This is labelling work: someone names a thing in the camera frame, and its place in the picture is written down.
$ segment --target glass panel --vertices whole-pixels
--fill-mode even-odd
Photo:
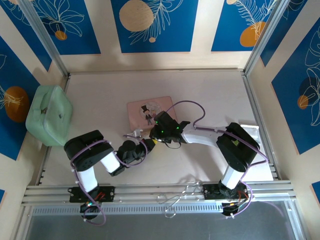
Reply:
[[[27,240],[292,240],[295,239],[283,201],[252,202],[235,219],[219,213],[107,215],[97,227],[73,216],[34,216]]]

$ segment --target black cable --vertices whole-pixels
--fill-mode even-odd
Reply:
[[[166,142],[164,144],[170,149],[179,149],[179,148],[181,148],[181,142],[179,142],[179,144],[180,144],[179,147],[169,147]]]

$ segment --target cartoon character illustration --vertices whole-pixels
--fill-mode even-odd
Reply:
[[[148,125],[152,125],[152,122],[151,122],[152,116],[149,114],[150,110],[147,108],[146,105],[143,105],[141,108],[143,110],[143,113],[145,114],[145,120],[147,120]]]
[[[157,110],[156,109],[151,109],[151,117],[154,119],[155,116],[157,116]]]

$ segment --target bag handle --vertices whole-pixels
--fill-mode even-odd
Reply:
[[[45,96],[47,95],[47,92],[41,92],[33,99],[32,104],[32,110],[33,110],[33,119],[35,121],[39,121],[42,109],[41,109],[41,103],[43,102]]]

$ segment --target mint green bag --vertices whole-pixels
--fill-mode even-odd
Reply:
[[[64,146],[73,107],[58,85],[42,85],[35,92],[26,129],[46,146]]]

